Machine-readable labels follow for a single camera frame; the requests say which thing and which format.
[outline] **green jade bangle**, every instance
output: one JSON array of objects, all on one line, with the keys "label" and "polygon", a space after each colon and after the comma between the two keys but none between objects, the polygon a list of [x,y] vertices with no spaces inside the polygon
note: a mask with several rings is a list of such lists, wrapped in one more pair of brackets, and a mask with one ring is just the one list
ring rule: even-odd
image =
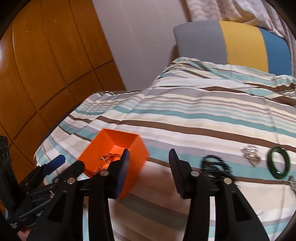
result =
[{"label": "green jade bangle", "polygon": [[[277,152],[280,155],[283,156],[285,161],[285,171],[284,173],[281,173],[274,165],[274,162],[272,160],[272,153]],[[276,146],[269,150],[267,153],[267,166],[270,171],[270,173],[276,178],[276,179],[283,179],[285,176],[288,175],[288,172],[290,170],[290,158],[286,150],[280,146]]]}]

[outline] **silver screw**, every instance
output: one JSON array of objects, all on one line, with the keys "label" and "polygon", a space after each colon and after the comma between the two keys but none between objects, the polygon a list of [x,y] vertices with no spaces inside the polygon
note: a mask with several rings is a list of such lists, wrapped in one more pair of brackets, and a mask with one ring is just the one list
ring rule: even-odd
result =
[{"label": "silver screw", "polygon": [[76,179],[73,178],[73,177],[71,177],[71,178],[69,178],[69,179],[67,180],[67,183],[69,183],[69,184],[73,184],[75,181],[76,181]]},{"label": "silver screw", "polygon": [[109,175],[109,172],[107,170],[102,170],[100,172],[100,175],[103,176],[103,177],[105,177],[105,176],[108,176]]},{"label": "silver screw", "polygon": [[232,183],[232,180],[230,178],[224,178],[224,182],[229,185]]},{"label": "silver screw", "polygon": [[199,171],[196,171],[196,170],[191,171],[190,174],[191,174],[191,176],[193,176],[193,177],[198,177],[198,176],[200,175]]}]

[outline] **orange container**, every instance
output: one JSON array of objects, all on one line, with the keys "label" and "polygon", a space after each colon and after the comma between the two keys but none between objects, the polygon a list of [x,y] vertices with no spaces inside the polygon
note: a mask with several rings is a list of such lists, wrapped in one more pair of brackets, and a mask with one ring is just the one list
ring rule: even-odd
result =
[{"label": "orange container", "polygon": [[130,162],[123,189],[119,195],[122,199],[129,193],[144,162],[149,156],[139,135],[123,131],[102,129],[78,158],[78,160],[83,161],[85,164],[84,173],[88,177],[93,177],[94,171],[103,163],[101,159],[102,156],[107,153],[122,155],[125,148],[130,151]]}]

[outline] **striped blanket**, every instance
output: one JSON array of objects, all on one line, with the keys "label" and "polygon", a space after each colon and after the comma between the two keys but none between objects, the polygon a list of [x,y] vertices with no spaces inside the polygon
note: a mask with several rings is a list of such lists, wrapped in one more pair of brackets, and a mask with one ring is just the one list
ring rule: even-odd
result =
[{"label": "striped blanket", "polygon": [[[182,240],[190,200],[174,185],[168,151],[200,168],[205,155],[228,163],[271,240],[285,228],[296,209],[287,178],[276,180],[266,165],[274,146],[291,158],[296,176],[296,80],[258,70],[178,58],[150,88],[142,91],[95,93],[51,133],[35,153],[38,165],[58,155],[66,163],[52,179],[75,162],[102,128],[140,134],[148,151],[139,178],[124,200],[109,200],[115,240]],[[252,167],[243,157],[247,144],[258,148],[262,162]],[[282,161],[275,156],[276,164]],[[88,240],[87,199],[83,219]],[[211,199],[209,240],[214,240],[215,205]]]}]

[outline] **white wall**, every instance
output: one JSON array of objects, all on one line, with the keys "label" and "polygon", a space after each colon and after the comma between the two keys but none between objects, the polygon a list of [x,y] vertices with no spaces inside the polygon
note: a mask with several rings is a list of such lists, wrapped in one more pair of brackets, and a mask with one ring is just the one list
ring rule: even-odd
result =
[{"label": "white wall", "polygon": [[127,90],[150,86],[178,57],[173,28],[189,21],[185,0],[93,0]]}]

